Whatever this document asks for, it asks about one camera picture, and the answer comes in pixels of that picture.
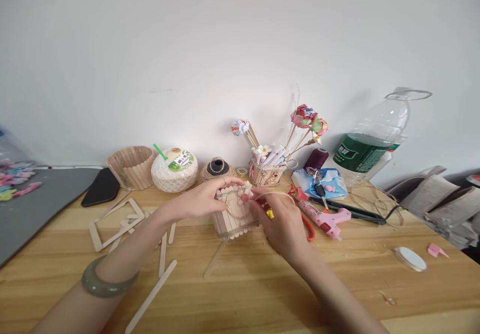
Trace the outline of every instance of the bottle label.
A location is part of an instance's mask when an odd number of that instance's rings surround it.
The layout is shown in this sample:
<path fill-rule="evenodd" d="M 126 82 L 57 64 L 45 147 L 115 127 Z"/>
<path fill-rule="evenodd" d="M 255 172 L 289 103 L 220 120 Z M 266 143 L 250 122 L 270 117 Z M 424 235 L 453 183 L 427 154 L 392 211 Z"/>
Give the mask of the bottle label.
<path fill-rule="evenodd" d="M 345 137 L 333 156 L 333 161 L 353 172 L 368 172 L 389 147 L 381 147 L 362 143 L 350 137 Z"/>
<path fill-rule="evenodd" d="M 194 155 L 188 151 L 183 151 L 181 155 L 175 158 L 169 165 L 168 168 L 172 172 L 181 172 L 182 170 L 190 167 L 194 162 Z"/>
<path fill-rule="evenodd" d="M 388 151 L 389 152 L 395 152 L 395 150 L 400 147 L 400 143 L 395 143 L 393 146 L 391 146 Z"/>

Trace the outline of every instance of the jute twine spool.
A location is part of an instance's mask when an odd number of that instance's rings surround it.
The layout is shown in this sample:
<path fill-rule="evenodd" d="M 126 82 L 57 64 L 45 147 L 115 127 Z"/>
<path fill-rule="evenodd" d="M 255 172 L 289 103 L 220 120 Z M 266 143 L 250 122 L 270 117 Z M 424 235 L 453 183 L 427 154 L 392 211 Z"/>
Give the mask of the jute twine spool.
<path fill-rule="evenodd" d="M 216 171 L 212 168 L 212 162 L 214 161 L 221 161 L 221 169 Z M 223 173 L 223 174 L 220 174 L 225 167 L 228 167 L 228 171 L 226 173 Z M 209 172 L 209 169 L 213 172 L 213 173 L 218 173 L 218 175 L 212 175 L 210 172 Z M 206 182 L 207 180 L 210 180 L 210 179 L 215 179 L 215 178 L 221 178 L 221 177 L 225 177 L 225 176 L 235 176 L 236 173 L 235 173 L 235 169 L 228 165 L 227 162 L 225 162 L 222 158 L 220 157 L 215 157 L 215 158 L 212 158 L 212 160 L 206 164 L 205 166 L 203 166 L 203 168 L 201 169 L 200 171 L 200 179 L 198 180 L 198 182 L 201 184 L 203 182 Z"/>

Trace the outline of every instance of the hand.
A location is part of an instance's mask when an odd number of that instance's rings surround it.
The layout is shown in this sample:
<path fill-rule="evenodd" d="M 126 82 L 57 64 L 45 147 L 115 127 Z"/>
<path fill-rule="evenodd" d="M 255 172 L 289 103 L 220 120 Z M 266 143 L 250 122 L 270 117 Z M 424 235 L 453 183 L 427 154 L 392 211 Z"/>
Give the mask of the hand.
<path fill-rule="evenodd" d="M 241 186 L 245 184 L 240 178 L 232 176 L 212 179 L 168 201 L 158 210 L 168 213 L 174 221 L 221 212 L 227 209 L 227 205 L 215 199 L 215 194 L 217 190 L 228 187 L 231 183 Z"/>
<path fill-rule="evenodd" d="M 271 193 L 265 188 L 252 188 L 254 194 L 250 200 L 250 208 L 254 215 L 258 215 L 266 236 L 275 249 L 292 264 L 303 260 L 311 247 L 305 235 L 300 209 L 285 196 Z M 268 209 L 273 211 L 273 219 L 266 214 Z"/>

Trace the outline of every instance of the green straw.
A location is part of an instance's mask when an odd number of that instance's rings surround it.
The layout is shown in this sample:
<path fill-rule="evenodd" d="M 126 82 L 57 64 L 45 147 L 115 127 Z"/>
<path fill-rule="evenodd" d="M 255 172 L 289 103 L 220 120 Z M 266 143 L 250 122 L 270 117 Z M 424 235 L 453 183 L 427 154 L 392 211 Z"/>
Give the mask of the green straw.
<path fill-rule="evenodd" d="M 165 157 L 165 155 L 162 153 L 162 151 L 160 150 L 160 148 L 158 148 L 158 146 L 154 143 L 153 145 L 155 147 L 155 149 L 160 153 L 160 155 L 163 157 L 164 160 L 167 160 L 168 158 Z"/>

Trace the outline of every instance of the pink glue gun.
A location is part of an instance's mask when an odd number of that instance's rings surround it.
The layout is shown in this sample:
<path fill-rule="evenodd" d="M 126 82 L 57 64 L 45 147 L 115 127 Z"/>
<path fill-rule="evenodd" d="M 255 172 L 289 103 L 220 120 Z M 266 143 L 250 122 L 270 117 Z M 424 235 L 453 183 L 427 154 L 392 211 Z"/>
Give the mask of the pink glue gun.
<path fill-rule="evenodd" d="M 345 208 L 340 208 L 337 213 L 330 214 L 319 211 L 307 201 L 299 201 L 298 206 L 315 224 L 321 227 L 332 239 L 342 240 L 340 228 L 337 223 L 346 222 L 352 218 L 352 214 Z"/>

